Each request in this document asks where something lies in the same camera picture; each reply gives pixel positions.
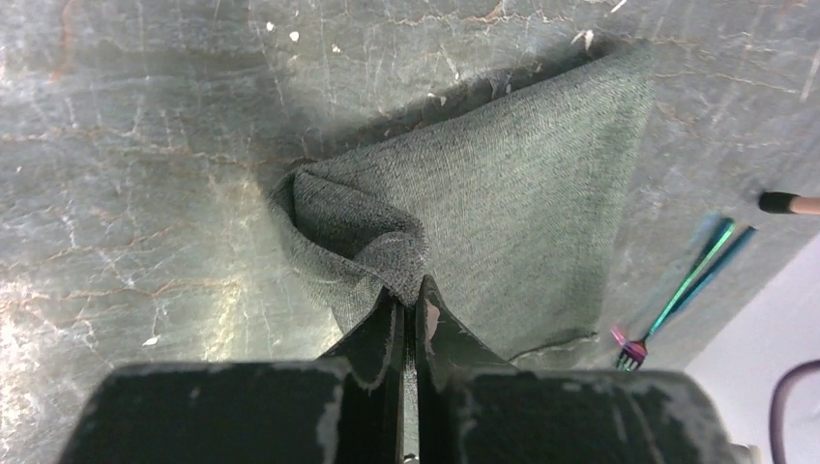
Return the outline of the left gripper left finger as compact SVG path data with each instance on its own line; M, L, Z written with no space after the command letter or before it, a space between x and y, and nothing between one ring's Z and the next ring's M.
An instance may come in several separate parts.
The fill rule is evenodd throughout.
M63 463L398 463L405 309L388 292L313 361L139 363L93 392Z

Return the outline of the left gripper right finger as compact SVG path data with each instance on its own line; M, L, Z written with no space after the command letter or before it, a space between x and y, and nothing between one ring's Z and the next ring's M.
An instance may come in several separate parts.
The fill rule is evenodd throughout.
M424 463L731 463L712 401L680 372L524 370L449 311L431 276L416 303Z

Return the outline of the grey cloth napkin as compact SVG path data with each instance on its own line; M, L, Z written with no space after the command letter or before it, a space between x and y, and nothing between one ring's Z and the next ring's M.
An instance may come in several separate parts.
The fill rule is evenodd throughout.
M591 335L655 100L634 43L458 117L301 165L270 205L309 303L353 329L433 276L506 359Z

